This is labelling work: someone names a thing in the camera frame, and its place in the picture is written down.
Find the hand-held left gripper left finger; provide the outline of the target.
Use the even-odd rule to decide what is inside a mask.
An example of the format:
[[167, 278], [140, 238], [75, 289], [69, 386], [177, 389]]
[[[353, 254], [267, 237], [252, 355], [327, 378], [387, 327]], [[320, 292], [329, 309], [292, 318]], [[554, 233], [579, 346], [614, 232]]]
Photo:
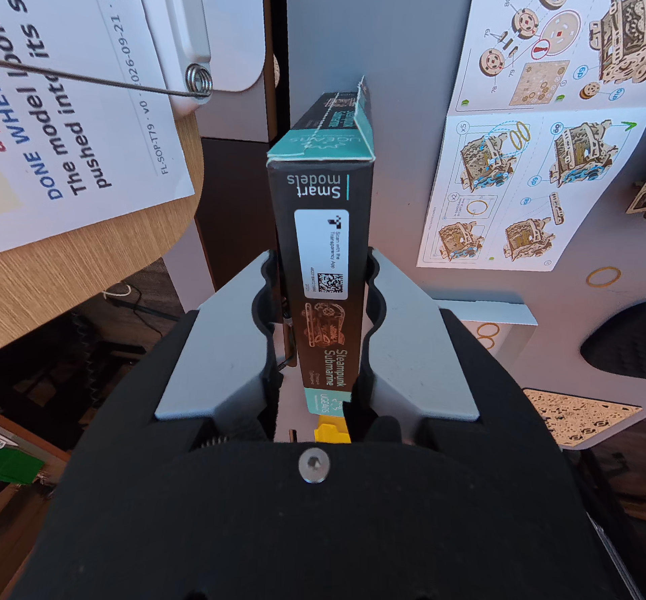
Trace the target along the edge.
[[277, 253], [262, 252], [201, 304], [157, 405], [158, 420], [208, 418], [273, 441], [282, 373], [273, 339]]

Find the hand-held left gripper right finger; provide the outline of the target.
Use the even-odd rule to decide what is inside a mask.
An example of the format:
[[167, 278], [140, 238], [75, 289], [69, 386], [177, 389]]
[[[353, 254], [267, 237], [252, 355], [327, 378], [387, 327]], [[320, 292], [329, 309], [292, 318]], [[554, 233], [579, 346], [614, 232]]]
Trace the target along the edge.
[[368, 249], [366, 314], [372, 322], [351, 392], [351, 441], [378, 416], [414, 441], [426, 418], [476, 422], [479, 411], [438, 304], [387, 259]]

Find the black and teal model kit box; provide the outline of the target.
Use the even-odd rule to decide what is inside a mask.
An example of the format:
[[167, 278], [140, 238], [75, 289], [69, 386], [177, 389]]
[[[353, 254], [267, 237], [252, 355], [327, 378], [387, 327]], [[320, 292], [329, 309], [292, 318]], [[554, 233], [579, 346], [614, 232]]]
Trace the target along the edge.
[[359, 376], [375, 149], [366, 79], [322, 94], [267, 153], [308, 410], [343, 417]]

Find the laser-cut wooden parts sheet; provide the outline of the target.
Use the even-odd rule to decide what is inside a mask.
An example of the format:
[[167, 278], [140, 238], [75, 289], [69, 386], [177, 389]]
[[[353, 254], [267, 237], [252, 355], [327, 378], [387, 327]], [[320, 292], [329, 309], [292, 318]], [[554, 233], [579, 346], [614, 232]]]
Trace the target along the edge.
[[643, 408], [639, 405], [610, 402], [570, 394], [523, 389], [555, 442], [565, 449], [576, 449], [597, 438], [618, 423], [633, 419]]

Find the white cardboard box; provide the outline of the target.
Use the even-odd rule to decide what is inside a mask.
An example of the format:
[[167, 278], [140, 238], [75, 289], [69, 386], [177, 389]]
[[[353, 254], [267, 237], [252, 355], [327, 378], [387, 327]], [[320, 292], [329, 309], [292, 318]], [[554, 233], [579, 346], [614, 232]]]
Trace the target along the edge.
[[537, 326], [536, 318], [525, 304], [441, 299], [435, 299], [435, 302], [438, 307], [452, 311], [463, 322]]

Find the dark brown cabinet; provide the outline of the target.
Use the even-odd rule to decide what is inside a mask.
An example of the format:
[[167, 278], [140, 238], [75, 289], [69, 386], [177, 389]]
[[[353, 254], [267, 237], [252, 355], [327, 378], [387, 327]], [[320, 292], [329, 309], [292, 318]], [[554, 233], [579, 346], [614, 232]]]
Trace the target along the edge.
[[215, 290], [278, 249], [266, 168], [269, 143], [202, 138], [204, 183], [196, 226]]

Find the light wooden side table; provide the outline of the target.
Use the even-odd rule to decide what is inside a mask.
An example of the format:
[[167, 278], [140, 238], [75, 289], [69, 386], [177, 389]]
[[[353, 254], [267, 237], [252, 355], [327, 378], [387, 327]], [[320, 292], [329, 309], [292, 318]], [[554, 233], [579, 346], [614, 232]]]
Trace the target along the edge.
[[195, 114], [176, 120], [195, 194], [1, 253], [1, 346], [162, 257], [194, 220], [204, 183]]

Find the black mesh chair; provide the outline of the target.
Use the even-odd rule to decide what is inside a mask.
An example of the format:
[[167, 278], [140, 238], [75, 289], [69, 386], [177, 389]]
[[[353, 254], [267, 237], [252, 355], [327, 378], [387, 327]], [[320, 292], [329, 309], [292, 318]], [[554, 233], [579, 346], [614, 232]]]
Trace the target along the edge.
[[645, 378], [645, 303], [605, 321], [580, 346], [581, 357], [592, 367], [633, 378]]

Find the green plastic sheet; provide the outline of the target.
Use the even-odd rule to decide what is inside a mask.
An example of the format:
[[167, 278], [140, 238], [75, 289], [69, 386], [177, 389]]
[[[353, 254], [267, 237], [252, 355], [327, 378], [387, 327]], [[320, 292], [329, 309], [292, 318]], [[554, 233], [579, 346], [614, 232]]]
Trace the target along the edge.
[[45, 465], [43, 460], [17, 449], [1, 449], [1, 482], [30, 485]]

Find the illustrated instruction booklet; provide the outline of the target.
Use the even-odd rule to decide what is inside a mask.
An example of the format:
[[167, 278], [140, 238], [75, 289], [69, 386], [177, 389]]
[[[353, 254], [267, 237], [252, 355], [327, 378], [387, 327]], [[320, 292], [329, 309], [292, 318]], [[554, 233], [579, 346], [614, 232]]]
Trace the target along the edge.
[[645, 0], [472, 0], [417, 266], [553, 270], [645, 131]]

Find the white printed paper sheet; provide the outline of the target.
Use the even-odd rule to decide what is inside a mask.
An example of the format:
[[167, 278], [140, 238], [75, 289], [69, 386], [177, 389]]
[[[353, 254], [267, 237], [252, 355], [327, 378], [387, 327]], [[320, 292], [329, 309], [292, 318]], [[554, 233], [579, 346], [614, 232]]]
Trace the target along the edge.
[[194, 195], [141, 0], [1, 0], [1, 251]]

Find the white rounded board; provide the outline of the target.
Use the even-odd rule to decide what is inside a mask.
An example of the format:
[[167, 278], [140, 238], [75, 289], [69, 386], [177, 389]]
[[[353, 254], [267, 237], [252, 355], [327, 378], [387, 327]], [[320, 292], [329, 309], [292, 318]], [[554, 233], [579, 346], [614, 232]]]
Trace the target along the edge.
[[263, 0], [202, 0], [215, 91], [238, 93], [259, 79], [265, 63]]

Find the white plastic clip holder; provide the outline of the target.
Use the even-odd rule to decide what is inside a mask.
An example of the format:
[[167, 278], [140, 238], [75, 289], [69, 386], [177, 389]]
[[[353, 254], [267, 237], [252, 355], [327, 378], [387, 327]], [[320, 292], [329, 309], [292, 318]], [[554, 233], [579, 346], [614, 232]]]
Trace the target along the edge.
[[[202, 0], [141, 0], [166, 88], [187, 91], [185, 73], [199, 64], [211, 73], [211, 49]], [[176, 120], [208, 99], [169, 96]]]

